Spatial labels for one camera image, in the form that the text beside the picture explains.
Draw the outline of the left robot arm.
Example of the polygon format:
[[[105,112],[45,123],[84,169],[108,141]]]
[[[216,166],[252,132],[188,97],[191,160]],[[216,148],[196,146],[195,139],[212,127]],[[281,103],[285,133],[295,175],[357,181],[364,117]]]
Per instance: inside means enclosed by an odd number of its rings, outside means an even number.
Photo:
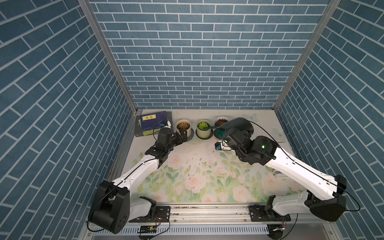
[[[107,230],[117,234],[129,221],[154,221],[158,216],[157,202],[147,197],[132,201],[131,196],[140,184],[168,159],[174,147],[187,140],[185,130],[174,132],[170,127],[161,128],[154,145],[135,166],[117,179],[111,182],[103,181],[98,186],[88,215],[88,223],[101,227],[99,231]]]

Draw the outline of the dark green watering can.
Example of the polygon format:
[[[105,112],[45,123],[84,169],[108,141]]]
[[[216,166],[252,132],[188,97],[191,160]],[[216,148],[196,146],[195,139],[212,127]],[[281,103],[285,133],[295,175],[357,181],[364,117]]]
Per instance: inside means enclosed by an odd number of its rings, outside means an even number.
[[[222,124],[214,129],[214,137],[218,140],[222,140],[223,136],[230,133],[230,130],[237,129],[240,132],[246,133],[248,137],[251,137],[254,133],[252,123],[245,118],[235,118]]]

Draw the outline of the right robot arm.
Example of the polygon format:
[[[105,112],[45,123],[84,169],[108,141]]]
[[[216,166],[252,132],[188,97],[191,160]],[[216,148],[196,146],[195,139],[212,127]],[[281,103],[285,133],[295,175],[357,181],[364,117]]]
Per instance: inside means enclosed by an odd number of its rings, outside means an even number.
[[[322,220],[335,222],[347,211],[347,199],[343,195],[347,188],[345,177],[327,175],[312,168],[265,136],[251,140],[250,134],[232,129],[223,135],[223,142],[241,161],[280,171],[306,189],[305,193],[296,195],[269,196],[263,213],[269,221],[290,214],[311,213]]]

